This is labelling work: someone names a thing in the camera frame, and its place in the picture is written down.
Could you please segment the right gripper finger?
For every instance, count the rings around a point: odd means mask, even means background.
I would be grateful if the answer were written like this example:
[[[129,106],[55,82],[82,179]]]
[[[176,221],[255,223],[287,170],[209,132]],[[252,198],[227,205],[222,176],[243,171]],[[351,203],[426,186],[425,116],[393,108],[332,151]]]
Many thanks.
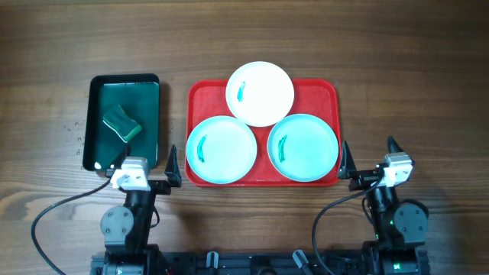
[[[342,157],[338,169],[337,178],[340,180],[349,180],[355,177],[357,168],[351,155],[347,141],[342,142]]]
[[[387,138],[387,149],[390,154],[402,153],[402,147],[395,141],[392,135]]]

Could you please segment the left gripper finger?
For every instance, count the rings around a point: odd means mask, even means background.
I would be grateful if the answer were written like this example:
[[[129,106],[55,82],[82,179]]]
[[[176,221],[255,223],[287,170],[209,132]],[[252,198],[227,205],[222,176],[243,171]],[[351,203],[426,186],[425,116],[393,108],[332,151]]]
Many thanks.
[[[122,163],[125,161],[126,157],[129,157],[131,154],[131,146],[129,144],[125,144],[120,153],[116,155],[114,160],[110,163],[110,169],[118,169],[121,167]]]
[[[167,176],[167,182],[170,187],[182,186],[182,175],[178,164],[177,149],[175,145],[171,147],[164,174]]]

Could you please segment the green yellow sponge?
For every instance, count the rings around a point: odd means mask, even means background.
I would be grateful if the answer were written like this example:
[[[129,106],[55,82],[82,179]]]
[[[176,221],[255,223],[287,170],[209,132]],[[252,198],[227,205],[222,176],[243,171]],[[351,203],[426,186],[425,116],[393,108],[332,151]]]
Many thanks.
[[[102,122],[125,143],[128,143],[142,131],[142,126],[130,118],[120,105],[114,105],[106,111],[102,116]]]

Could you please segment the light blue plate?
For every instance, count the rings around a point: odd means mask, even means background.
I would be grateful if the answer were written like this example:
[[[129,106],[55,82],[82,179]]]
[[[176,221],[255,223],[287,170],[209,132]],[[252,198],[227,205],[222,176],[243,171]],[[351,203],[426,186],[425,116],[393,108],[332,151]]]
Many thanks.
[[[267,153],[274,168],[287,179],[312,182],[335,167],[338,138],[326,122],[314,115],[289,115],[272,127]]]
[[[237,118],[218,115],[200,122],[186,142],[186,160],[202,180],[218,185],[244,177],[257,158],[251,129]]]

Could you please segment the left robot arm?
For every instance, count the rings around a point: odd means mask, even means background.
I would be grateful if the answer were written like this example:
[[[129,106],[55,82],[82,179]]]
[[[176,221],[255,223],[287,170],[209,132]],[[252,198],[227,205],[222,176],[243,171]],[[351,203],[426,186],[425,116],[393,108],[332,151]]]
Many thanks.
[[[91,274],[171,274],[170,264],[159,247],[149,244],[152,217],[157,214],[156,196],[169,195],[182,186],[176,147],[172,147],[164,174],[165,180],[151,180],[147,159],[132,157],[125,149],[106,170],[109,183],[125,194],[122,206],[109,209],[100,222],[105,254],[92,259]]]

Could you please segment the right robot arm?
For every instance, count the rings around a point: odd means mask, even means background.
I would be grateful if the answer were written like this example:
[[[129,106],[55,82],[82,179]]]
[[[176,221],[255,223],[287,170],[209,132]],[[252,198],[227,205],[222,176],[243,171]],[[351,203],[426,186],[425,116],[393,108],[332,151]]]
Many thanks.
[[[420,246],[426,242],[429,210],[415,199],[401,200],[396,187],[410,180],[414,160],[389,136],[388,154],[371,170],[358,170],[346,142],[342,145],[338,178],[349,180],[349,190],[364,191],[376,234],[375,241],[362,245],[362,261],[367,274],[430,273],[429,259]]]

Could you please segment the black tray with green water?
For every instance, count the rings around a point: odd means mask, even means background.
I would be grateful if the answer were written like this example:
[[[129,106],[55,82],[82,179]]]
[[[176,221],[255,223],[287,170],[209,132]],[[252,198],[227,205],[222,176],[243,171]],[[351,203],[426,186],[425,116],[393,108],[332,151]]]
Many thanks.
[[[115,106],[141,126],[125,143],[102,120]],[[158,163],[160,81],[153,73],[96,76],[89,86],[89,103],[83,148],[83,168],[108,169],[126,146],[132,157],[144,157],[150,168]]]

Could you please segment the red plastic tray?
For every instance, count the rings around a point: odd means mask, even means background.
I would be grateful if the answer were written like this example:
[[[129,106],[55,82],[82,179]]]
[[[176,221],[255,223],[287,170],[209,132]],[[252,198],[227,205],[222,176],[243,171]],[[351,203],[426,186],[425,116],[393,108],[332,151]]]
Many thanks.
[[[189,90],[186,134],[202,121],[217,115],[230,116],[225,100],[226,79],[207,79],[196,82]],[[335,132],[342,144],[338,96],[335,87],[324,79],[293,79],[295,99],[290,114],[305,113],[322,119]],[[267,139],[272,129],[252,127],[257,141],[257,158],[251,170],[228,187],[298,187],[302,183],[289,180],[272,165],[267,154]]]

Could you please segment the white plate top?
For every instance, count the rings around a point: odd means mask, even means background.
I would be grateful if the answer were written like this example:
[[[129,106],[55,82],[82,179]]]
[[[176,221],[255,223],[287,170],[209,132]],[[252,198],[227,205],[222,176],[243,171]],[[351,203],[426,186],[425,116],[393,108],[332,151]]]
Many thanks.
[[[279,66],[254,61],[240,66],[228,79],[225,100],[231,113],[253,127],[267,127],[287,116],[295,91]]]

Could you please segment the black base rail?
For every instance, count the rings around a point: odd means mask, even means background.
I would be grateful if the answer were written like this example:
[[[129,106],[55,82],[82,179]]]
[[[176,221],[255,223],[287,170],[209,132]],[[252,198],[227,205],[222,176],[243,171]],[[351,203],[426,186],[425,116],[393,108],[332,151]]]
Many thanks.
[[[321,260],[334,274],[420,274],[430,275],[426,251],[367,252],[358,250],[325,251]],[[264,254],[160,253],[147,260],[94,256],[90,275],[103,274],[324,274],[325,269],[313,253],[301,250]]]

